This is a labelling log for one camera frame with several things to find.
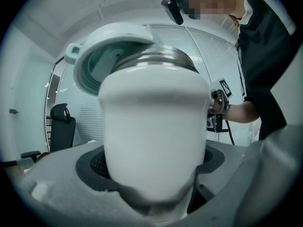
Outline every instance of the black mesh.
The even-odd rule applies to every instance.
[[[210,161],[212,158],[213,158],[212,152],[210,152],[209,150],[206,150],[205,156],[204,156],[204,163]]]
[[[210,161],[213,158],[212,152],[209,150],[205,151],[204,163]],[[91,169],[98,175],[110,179],[109,173],[106,166],[104,151],[97,154],[90,162]]]
[[[110,179],[106,166],[104,151],[92,158],[90,162],[91,169],[100,176]]]

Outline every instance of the container lid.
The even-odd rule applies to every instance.
[[[164,44],[145,44],[134,48],[131,52],[125,52],[116,61],[111,73],[133,66],[145,65],[149,62],[153,62],[155,65],[169,63],[199,74],[193,61],[186,53]]]
[[[65,60],[75,64],[76,85],[82,91],[97,96],[101,83],[120,56],[145,44],[162,44],[150,26],[113,23],[94,31],[83,45],[70,44]]]

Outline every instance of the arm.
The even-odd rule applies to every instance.
[[[221,110],[221,102],[215,100],[213,112]],[[223,115],[224,120],[237,122],[237,123],[250,123],[260,117],[256,107],[250,101],[246,101],[240,105],[230,105],[226,114]]]

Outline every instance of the ceiling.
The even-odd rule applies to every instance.
[[[160,8],[162,0],[28,0],[14,23],[56,57],[69,37],[115,13]]]

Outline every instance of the chair armrest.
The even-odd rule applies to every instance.
[[[33,162],[36,162],[37,161],[37,156],[38,155],[41,155],[41,152],[36,150],[36,151],[30,151],[30,152],[25,152],[25,153],[22,153],[21,154],[21,158],[24,159],[24,158],[32,158]]]

